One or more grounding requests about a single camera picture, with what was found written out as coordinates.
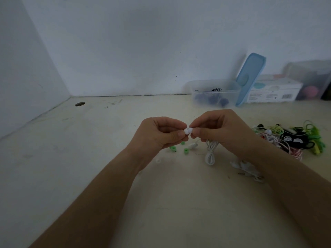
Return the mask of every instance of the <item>white wall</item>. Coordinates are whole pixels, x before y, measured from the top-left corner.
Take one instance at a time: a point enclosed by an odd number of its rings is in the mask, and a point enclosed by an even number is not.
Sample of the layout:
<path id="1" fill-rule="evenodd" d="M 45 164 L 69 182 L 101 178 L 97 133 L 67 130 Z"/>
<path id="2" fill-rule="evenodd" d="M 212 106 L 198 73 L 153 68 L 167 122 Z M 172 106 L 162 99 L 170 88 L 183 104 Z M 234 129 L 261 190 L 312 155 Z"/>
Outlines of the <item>white wall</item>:
<path id="1" fill-rule="evenodd" d="M 0 0 L 0 137 L 70 97 L 21 0 Z"/>
<path id="2" fill-rule="evenodd" d="M 331 58 L 331 0 L 23 0 L 72 95 L 181 93 L 233 77 L 250 51 L 264 73 Z"/>

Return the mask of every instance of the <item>plastic container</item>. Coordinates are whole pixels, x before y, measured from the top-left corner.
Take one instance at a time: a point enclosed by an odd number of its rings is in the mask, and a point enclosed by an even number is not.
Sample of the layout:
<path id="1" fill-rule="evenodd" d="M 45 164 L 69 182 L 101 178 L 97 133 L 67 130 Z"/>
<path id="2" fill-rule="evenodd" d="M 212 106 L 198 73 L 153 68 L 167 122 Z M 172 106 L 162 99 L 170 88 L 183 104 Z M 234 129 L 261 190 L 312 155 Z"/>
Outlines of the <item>plastic container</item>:
<path id="1" fill-rule="evenodd" d="M 320 99 L 331 81 L 331 60 L 290 63 L 286 76 L 303 84 L 296 100 Z"/>
<path id="2" fill-rule="evenodd" d="M 241 90 L 235 79 L 195 80 L 188 84 L 194 104 L 219 108 L 234 107 Z"/>

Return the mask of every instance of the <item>blue lid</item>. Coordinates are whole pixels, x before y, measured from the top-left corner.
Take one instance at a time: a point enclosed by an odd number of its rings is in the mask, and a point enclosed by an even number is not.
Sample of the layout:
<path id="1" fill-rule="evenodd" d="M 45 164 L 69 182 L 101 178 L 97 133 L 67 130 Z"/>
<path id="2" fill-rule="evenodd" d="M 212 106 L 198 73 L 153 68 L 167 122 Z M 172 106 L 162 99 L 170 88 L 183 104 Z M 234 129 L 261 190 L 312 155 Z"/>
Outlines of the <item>blue lid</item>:
<path id="1" fill-rule="evenodd" d="M 256 53 L 252 53 L 247 57 L 236 80 L 236 82 L 241 86 L 241 91 L 239 93 L 236 106 L 242 105 L 245 101 L 246 95 L 253 87 L 256 78 L 264 69 L 266 60 L 267 58 Z"/>

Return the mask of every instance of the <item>right hand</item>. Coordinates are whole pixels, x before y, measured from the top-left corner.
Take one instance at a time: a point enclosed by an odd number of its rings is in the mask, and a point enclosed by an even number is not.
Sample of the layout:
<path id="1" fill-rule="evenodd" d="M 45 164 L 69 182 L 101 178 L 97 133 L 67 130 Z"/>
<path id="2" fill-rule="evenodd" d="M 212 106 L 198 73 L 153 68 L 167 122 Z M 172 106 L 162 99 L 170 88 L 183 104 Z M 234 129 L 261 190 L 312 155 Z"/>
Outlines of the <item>right hand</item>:
<path id="1" fill-rule="evenodd" d="M 218 141 L 228 151 L 243 159 L 262 143 L 262 138 L 231 109 L 205 112 L 190 127 L 194 128 L 192 138 L 200 137 L 202 142 Z"/>

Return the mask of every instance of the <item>finger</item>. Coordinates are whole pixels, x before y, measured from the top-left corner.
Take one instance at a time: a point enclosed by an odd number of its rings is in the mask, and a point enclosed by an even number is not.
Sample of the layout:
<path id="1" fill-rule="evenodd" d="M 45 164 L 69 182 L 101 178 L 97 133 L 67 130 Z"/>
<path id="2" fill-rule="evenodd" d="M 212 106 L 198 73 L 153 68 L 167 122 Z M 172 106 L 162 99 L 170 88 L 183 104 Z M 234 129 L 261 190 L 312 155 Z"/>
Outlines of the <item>finger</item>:
<path id="1" fill-rule="evenodd" d="M 185 137 L 185 132 L 183 130 L 173 131 L 170 133 L 160 133 L 160 143 L 165 145 L 168 143 L 176 143 L 182 141 Z"/>
<path id="2" fill-rule="evenodd" d="M 208 122 L 208 121 L 218 121 L 221 117 L 224 116 L 226 110 L 211 110 L 205 112 L 200 117 L 196 118 L 191 124 L 190 127 L 196 128 L 199 127 L 201 124 Z"/>
<path id="3" fill-rule="evenodd" d="M 158 127 L 168 126 L 181 130 L 187 128 L 187 125 L 184 122 L 170 117 L 154 117 L 153 120 Z"/>
<path id="4" fill-rule="evenodd" d="M 216 140 L 217 138 L 217 133 L 221 129 L 208 129 L 208 128 L 194 128 L 193 129 L 193 134 L 197 137 L 201 138 L 202 140 L 209 139 L 209 140 Z"/>
<path id="5" fill-rule="evenodd" d="M 165 145 L 163 146 L 162 149 L 169 148 L 169 147 L 174 146 L 174 145 L 178 145 L 178 144 L 180 144 L 181 142 L 182 142 L 182 141 L 178 141 L 178 142 L 176 142 L 176 143 L 168 143 L 168 144 L 165 144 Z"/>
<path id="6" fill-rule="evenodd" d="M 163 133 L 169 133 L 169 132 L 173 132 L 173 131 L 177 131 L 177 130 L 180 130 L 180 129 L 174 128 L 174 127 L 169 127 L 169 126 L 159 127 L 159 131 L 161 131 Z"/>

